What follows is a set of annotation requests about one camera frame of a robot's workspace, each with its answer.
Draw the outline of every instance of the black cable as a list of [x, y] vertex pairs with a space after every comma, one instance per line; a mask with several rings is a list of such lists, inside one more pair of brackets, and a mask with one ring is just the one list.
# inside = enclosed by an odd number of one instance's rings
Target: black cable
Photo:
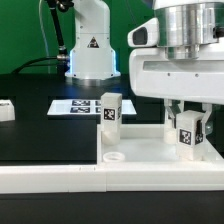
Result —
[[126, 3], [126, 7], [127, 7], [128, 11], [130, 13], [130, 16], [132, 18], [132, 21], [133, 21], [134, 25], [137, 25], [137, 20], [134, 16], [134, 13], [133, 13], [132, 9], [131, 9], [129, 0], [125, 0], [125, 3]]
[[34, 59], [31, 61], [26, 62], [25, 64], [23, 64], [22, 66], [16, 68], [15, 70], [13, 70], [11, 73], [12, 74], [18, 74], [21, 70], [23, 70], [25, 67], [36, 63], [36, 62], [40, 62], [40, 61], [48, 61], [48, 60], [56, 60], [57, 57], [44, 57], [44, 58], [38, 58], [38, 59]]

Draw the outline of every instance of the green background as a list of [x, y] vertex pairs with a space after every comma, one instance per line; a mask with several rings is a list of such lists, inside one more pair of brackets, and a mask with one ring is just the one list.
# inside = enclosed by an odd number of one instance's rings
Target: green background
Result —
[[[142, 0], [105, 0], [111, 11], [111, 46], [117, 53], [117, 69], [128, 73], [128, 58], [131, 48], [127, 44], [127, 34], [132, 29], [153, 17]], [[51, 56], [57, 55], [57, 42], [52, 18], [47, 3], [42, 5], [43, 23]], [[65, 44], [68, 50], [74, 47], [74, 10], [58, 12]], [[45, 57], [44, 41], [39, 21], [39, 0], [2, 1], [0, 7], [0, 74], [10, 73], [23, 63]], [[46, 73], [45, 68], [27, 68], [23, 72]]]

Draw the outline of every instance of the black surface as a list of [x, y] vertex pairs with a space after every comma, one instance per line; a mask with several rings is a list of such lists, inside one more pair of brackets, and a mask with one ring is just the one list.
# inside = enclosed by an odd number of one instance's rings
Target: black surface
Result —
[[0, 196], [1, 224], [223, 224], [224, 192]]
[[[0, 76], [0, 98], [13, 101], [16, 121], [0, 123], [1, 165], [95, 163], [97, 116], [47, 117], [53, 99], [97, 99], [104, 92], [131, 98], [136, 117], [125, 123], [160, 123], [162, 100], [135, 97], [120, 85], [83, 88], [50, 75]], [[187, 109], [200, 110], [198, 104]], [[210, 141], [223, 149], [223, 108]], [[107, 192], [0, 195], [0, 224], [222, 224], [224, 192]]]
[[[107, 87], [65, 84], [57, 75], [2, 75], [0, 98], [11, 99], [15, 121], [0, 123], [0, 164], [96, 163], [96, 116], [47, 116], [54, 99], [100, 99], [105, 92], [130, 98], [127, 79]], [[124, 122], [135, 119], [123, 118]]]

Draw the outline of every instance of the white plastic housing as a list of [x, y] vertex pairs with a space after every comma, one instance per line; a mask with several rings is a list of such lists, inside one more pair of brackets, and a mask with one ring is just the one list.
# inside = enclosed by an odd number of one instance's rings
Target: white plastic housing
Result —
[[[145, 45], [135, 45], [133, 41], [133, 34], [141, 29], [145, 28], [147, 30], [148, 38], [147, 43]], [[128, 33], [128, 44], [130, 47], [153, 47], [157, 45], [159, 41], [159, 21], [157, 18], [153, 18], [138, 28], [134, 29], [130, 33]]]
[[0, 100], [0, 122], [15, 120], [15, 110], [10, 100]]
[[155, 0], [153, 9], [161, 9], [161, 8], [168, 8], [172, 6], [179, 6], [179, 5], [189, 5], [189, 4], [201, 4], [201, 3], [209, 3], [209, 2], [223, 2], [224, 0]]
[[76, 0], [76, 45], [70, 52], [66, 76], [105, 80], [119, 76], [116, 55], [110, 46], [110, 11], [100, 0]]
[[120, 141], [122, 95], [105, 93], [101, 97], [102, 142], [115, 145]]
[[176, 153], [186, 160], [202, 160], [204, 136], [197, 134], [197, 122], [204, 114], [195, 111], [185, 111], [177, 114], [177, 146]]
[[224, 41], [202, 45], [197, 60], [168, 61], [164, 48], [136, 49], [129, 59], [138, 96], [224, 104]]

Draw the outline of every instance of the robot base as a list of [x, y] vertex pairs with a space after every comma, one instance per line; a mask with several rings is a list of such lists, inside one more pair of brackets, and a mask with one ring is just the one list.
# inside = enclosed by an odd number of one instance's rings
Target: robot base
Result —
[[109, 86], [120, 83], [120, 76], [109, 79], [79, 79], [66, 77], [66, 83], [80, 86]]

